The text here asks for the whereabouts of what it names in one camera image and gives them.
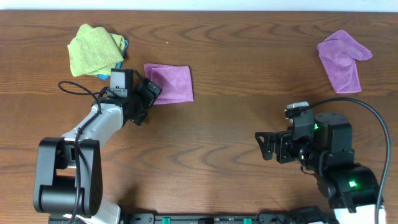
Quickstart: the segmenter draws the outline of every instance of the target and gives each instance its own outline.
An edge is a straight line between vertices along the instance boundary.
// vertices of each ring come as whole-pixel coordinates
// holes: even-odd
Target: wood grain
[[[317,44],[344,29],[373,53],[357,62],[355,95],[386,120],[393,152],[398,134],[398,14],[335,12],[0,12],[0,223],[45,223],[32,206],[37,145],[69,131],[92,99],[64,94],[60,80],[91,90],[106,82],[70,73],[67,44],[84,24],[130,41],[124,68],[189,65],[195,102],[155,106],[146,123],[128,123],[101,151],[104,196],[130,212],[257,213],[318,205],[313,177],[297,163],[263,161],[256,131],[281,131],[283,109],[337,96]],[[348,116],[358,162],[381,176],[385,143],[365,109],[332,103],[316,113]],[[387,221],[398,222],[398,165],[393,153],[384,191]]]

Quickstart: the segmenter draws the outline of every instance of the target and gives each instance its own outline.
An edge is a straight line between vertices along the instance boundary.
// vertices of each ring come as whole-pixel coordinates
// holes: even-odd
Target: crumpled towel
[[[123,61],[124,46],[123,36],[83,24],[68,45],[72,75],[110,75],[111,68]]]
[[[370,50],[355,41],[346,31],[339,30],[319,43],[318,51],[336,93],[357,93],[362,90],[354,59],[370,59]]]
[[[145,76],[162,89],[155,105],[193,101],[191,72],[188,66],[145,64]]]

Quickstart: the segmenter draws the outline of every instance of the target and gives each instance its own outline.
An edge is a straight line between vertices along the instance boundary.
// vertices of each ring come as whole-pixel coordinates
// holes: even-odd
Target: black cable
[[[274,214],[274,215],[275,215],[276,219],[278,219],[278,221],[280,222],[280,224],[283,224],[282,220],[280,220],[280,218],[278,217],[278,215],[277,215],[277,214]]]
[[[382,191],[383,191],[383,188],[384,188],[384,183],[386,181],[387,172],[388,172],[388,168],[389,168],[389,164],[390,164],[390,157],[391,157],[391,143],[390,143],[390,135],[388,133],[387,125],[384,122],[384,120],[381,118],[380,114],[375,109],[373,109],[373,107],[371,107],[370,105],[368,105],[365,102],[362,102],[361,100],[357,100],[357,99],[350,98],[350,97],[336,97],[336,98],[330,98],[330,99],[327,99],[327,100],[323,100],[323,101],[320,101],[320,102],[315,103],[315,104],[310,105],[310,106],[304,106],[298,112],[301,113],[303,111],[309,110],[309,109],[314,108],[316,106],[322,105],[324,103],[329,103],[329,102],[332,102],[332,101],[350,101],[350,102],[353,102],[353,103],[357,103],[357,104],[359,104],[361,106],[364,106],[365,108],[367,108],[369,111],[371,111],[378,118],[378,120],[379,120],[379,122],[380,122],[380,124],[381,124],[381,126],[383,128],[384,135],[386,136],[386,145],[387,145],[386,160],[384,161],[384,170],[383,170],[383,174],[382,174],[382,177],[381,177],[381,180],[380,180],[379,195],[377,196],[376,208],[374,210],[374,222],[375,222],[375,224],[378,224],[379,223],[379,209],[380,209],[381,200],[382,200]]]
[[[87,93],[77,93],[77,92],[72,92],[72,91],[68,91],[68,90],[65,90],[64,88],[62,88],[62,83],[67,83],[67,84],[70,84],[70,85],[74,85],[74,86],[77,86],[77,87],[79,87],[79,88],[81,88],[82,90],[85,90]],[[95,94],[104,94],[104,92],[105,92],[105,88],[107,88],[107,87],[104,87],[100,92],[98,92],[98,93],[93,93],[93,92],[91,92],[91,91],[89,91],[87,88],[85,88],[84,86],[82,86],[82,85],[79,85],[79,84],[77,84],[77,83],[74,83],[74,82],[70,82],[70,81],[60,81],[59,83],[58,83],[58,87],[59,87],[59,89],[61,89],[62,91],[64,91],[64,92],[67,92],[67,93],[70,93],[70,94],[75,94],[75,95],[91,95],[93,98],[94,98],[94,100],[95,100],[95,102],[96,102],[96,104],[98,105],[98,110],[97,110],[97,112],[88,120],[88,121],[86,121],[81,127],[79,127],[78,129],[77,129],[77,133],[76,133],[76,138],[75,138],[75,163],[76,163],[76,197],[75,197],[75,204],[74,204],[74,206],[73,206],[73,211],[72,211],[72,216],[70,217],[70,219],[69,219],[69,224],[72,224],[73,223],[73,221],[75,221],[75,218],[76,218],[76,214],[77,214],[77,211],[78,211],[78,206],[79,206],[79,200],[80,200],[80,191],[81,191],[81,183],[80,183],[80,181],[81,181],[81,177],[80,177],[80,159],[79,159],[79,154],[80,154],[80,149],[79,149],[79,139],[80,139],[80,135],[81,134],[83,134],[83,130],[101,113],[101,110],[102,110],[102,108],[101,108],[101,104],[100,104],[100,101],[98,100],[98,98],[95,96]]]
[[[314,174],[310,174],[310,173],[308,173],[308,172],[305,172],[305,171],[304,171],[304,166],[303,166],[303,165],[300,166],[300,170],[301,170],[301,172],[303,172],[304,174],[307,174],[307,175],[314,175]]]
[[[74,95],[90,95],[90,93],[79,93],[79,92],[74,92],[74,91],[70,91],[70,90],[66,90],[66,89],[64,89],[63,87],[62,87],[62,83],[67,83],[67,84],[71,84],[71,85],[75,85],[75,86],[77,86],[77,87],[83,87],[83,86],[81,86],[81,85],[79,85],[79,84],[77,84],[77,83],[74,83],[74,82],[70,82],[70,81],[60,81],[60,82],[58,82],[58,88],[59,89],[61,89],[62,91],[64,91],[65,93],[70,93],[70,94],[74,94]]]

